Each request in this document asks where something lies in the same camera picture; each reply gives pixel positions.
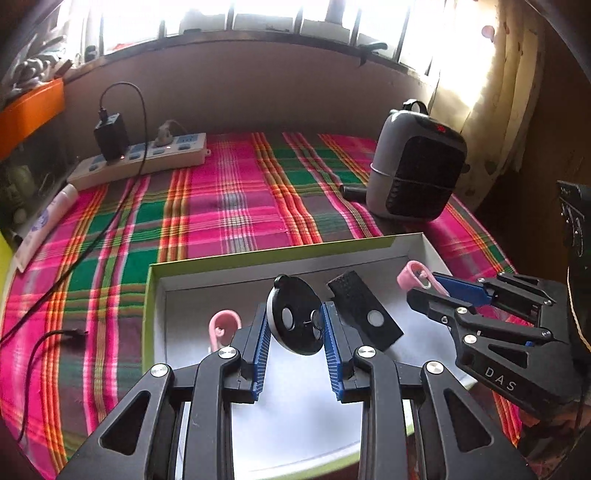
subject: cardboard box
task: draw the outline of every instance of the cardboard box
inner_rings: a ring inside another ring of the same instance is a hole
[[[455,367],[455,348],[444,325],[412,311],[396,276],[408,260],[430,270],[449,270],[421,233],[281,248],[154,264],[148,273],[142,332],[144,370],[154,363],[173,369],[208,354],[207,326],[219,310],[231,309],[249,325],[267,300],[278,274],[298,275],[323,300],[326,282],[355,270],[404,331],[387,354],[422,366],[439,360],[467,387],[474,380]],[[311,478],[356,462],[361,439],[361,404],[338,403],[330,388],[324,351],[300,356],[272,339],[261,398],[232,406],[236,480]],[[184,455],[188,407],[177,458]],[[407,433],[413,431],[406,402]]]

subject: power strip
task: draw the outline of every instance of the power strip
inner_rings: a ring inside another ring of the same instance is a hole
[[[68,177],[68,183],[80,192],[104,183],[133,177],[144,158],[144,148],[143,143],[132,145],[121,160],[111,164],[107,164],[103,155],[82,160]],[[205,134],[174,137],[170,145],[163,147],[155,147],[154,142],[150,142],[142,172],[154,173],[171,168],[202,165],[209,153]]]

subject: blue gripper pad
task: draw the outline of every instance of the blue gripper pad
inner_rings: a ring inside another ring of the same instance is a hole
[[[336,394],[336,399],[343,400],[343,362],[339,355],[336,345],[335,333],[330,322],[326,305],[322,304],[322,317],[324,319],[324,353],[326,354],[326,363],[329,367],[330,385]]]
[[[437,273],[434,273],[433,277],[437,279],[453,299],[472,303],[475,307],[491,304],[492,296],[486,292],[483,285]]]
[[[267,359],[269,357],[269,345],[271,344],[271,329],[267,322],[267,315],[263,319],[261,334],[256,345],[254,359],[254,378],[252,382],[252,392],[255,401],[258,400],[262,392],[262,385],[265,381],[265,371],[267,370]]]

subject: windowsill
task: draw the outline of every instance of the windowsill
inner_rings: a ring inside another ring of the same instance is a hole
[[[198,44],[198,43],[212,43],[218,41],[263,41],[263,42],[276,42],[276,43],[288,43],[294,45],[302,45],[312,48],[322,48],[324,50],[331,50],[336,51],[338,53],[342,53],[344,55],[348,55],[351,57],[359,58],[359,48],[352,47],[350,45],[337,43],[332,40],[328,40],[325,38],[317,38],[317,37],[308,37],[306,35],[294,35],[294,34],[286,34],[286,33],[278,33],[273,31],[236,31],[236,30],[228,30],[228,31],[208,31],[208,32],[199,32],[199,31],[191,31],[186,32],[182,35],[175,35],[171,37],[159,38],[157,40],[151,40],[143,43],[139,43],[136,45],[132,45],[127,48],[123,48],[122,50],[115,51],[113,53],[109,53],[103,57],[100,57],[96,60],[92,60],[90,62],[85,63],[79,68],[70,69],[69,72],[66,73],[64,77],[64,82],[69,83],[87,73],[91,72],[97,67],[101,67],[103,65],[109,65],[113,62],[128,59],[130,57],[139,55],[144,52],[154,51],[154,50],[162,50],[164,48],[170,47],[178,47],[183,45],[189,44]],[[415,72],[404,65],[395,63],[390,59],[386,59],[382,56],[377,54],[370,55],[368,57],[368,62],[377,63],[392,70],[397,70],[398,72],[407,74],[417,80],[427,84],[433,85],[436,82],[436,79],[433,77],[428,77],[426,75],[420,74]]]

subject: white tube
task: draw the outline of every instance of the white tube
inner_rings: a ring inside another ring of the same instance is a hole
[[[78,191],[74,185],[68,184],[47,206],[44,212],[39,216],[31,231],[24,238],[21,246],[18,247],[14,260],[21,273],[37,253],[37,250],[46,239],[57,223],[63,218],[66,212],[74,205],[78,199]]]

